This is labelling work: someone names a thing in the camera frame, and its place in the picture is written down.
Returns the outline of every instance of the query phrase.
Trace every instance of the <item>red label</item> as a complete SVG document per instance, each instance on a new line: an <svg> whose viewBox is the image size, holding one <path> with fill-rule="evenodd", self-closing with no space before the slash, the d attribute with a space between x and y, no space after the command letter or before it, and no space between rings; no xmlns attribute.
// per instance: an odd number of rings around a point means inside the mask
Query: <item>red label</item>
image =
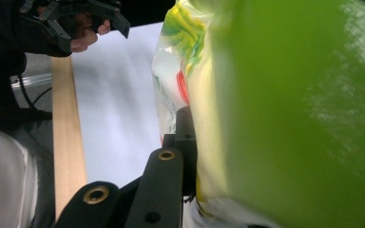
<svg viewBox="0 0 365 228"><path fill-rule="evenodd" d="M186 90L185 79L181 70L177 73L177 84L179 85L179 91L183 101L189 105L188 91Z"/></svg>

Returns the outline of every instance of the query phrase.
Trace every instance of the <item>hand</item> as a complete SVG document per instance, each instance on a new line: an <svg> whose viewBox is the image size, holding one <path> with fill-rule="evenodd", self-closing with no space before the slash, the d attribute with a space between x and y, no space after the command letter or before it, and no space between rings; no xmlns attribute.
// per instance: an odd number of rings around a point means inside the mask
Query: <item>hand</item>
<svg viewBox="0 0 365 228"><path fill-rule="evenodd" d="M96 43L98 37L91 26L92 15L90 13L82 13L76 15L78 23L76 29L76 37L70 42L72 52L82 52L87 50L87 47ZM105 35L110 32L109 20L105 19L102 25L97 29L100 35Z"/></svg>

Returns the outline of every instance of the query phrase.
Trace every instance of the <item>wooden stick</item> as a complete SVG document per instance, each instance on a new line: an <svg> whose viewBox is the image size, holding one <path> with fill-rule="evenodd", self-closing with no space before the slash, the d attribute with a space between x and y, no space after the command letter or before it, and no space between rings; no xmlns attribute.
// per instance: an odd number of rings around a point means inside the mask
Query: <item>wooden stick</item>
<svg viewBox="0 0 365 228"><path fill-rule="evenodd" d="M52 58L56 219L87 183L85 155L70 57Z"/></svg>

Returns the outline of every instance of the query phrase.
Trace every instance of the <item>green plastic bag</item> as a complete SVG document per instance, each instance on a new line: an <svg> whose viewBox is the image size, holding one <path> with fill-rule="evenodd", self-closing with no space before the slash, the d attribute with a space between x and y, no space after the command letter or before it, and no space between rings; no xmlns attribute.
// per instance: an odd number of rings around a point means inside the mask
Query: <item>green plastic bag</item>
<svg viewBox="0 0 365 228"><path fill-rule="evenodd" d="M191 106L202 225L365 227L364 1L178 1L153 74L162 133Z"/></svg>

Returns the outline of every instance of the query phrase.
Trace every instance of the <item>black clamp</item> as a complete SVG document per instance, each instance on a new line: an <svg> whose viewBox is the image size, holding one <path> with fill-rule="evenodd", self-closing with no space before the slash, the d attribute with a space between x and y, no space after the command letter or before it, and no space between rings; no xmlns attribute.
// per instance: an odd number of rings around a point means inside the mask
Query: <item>black clamp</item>
<svg viewBox="0 0 365 228"><path fill-rule="evenodd" d="M180 228L183 202L195 197L197 145L191 112L177 112L176 134L150 154L143 175L119 189L96 181L65 207L57 228Z"/></svg>
<svg viewBox="0 0 365 228"><path fill-rule="evenodd" d="M41 15L37 15L38 7L46 7ZM110 21L110 29L118 30L127 38L130 23L120 12L121 2L112 0L26 0L19 9L20 15L39 25L54 43L64 52L71 53L70 40L76 25L69 20L60 25L60 20L69 16L88 12L92 14L92 28L97 31L104 19Z"/></svg>

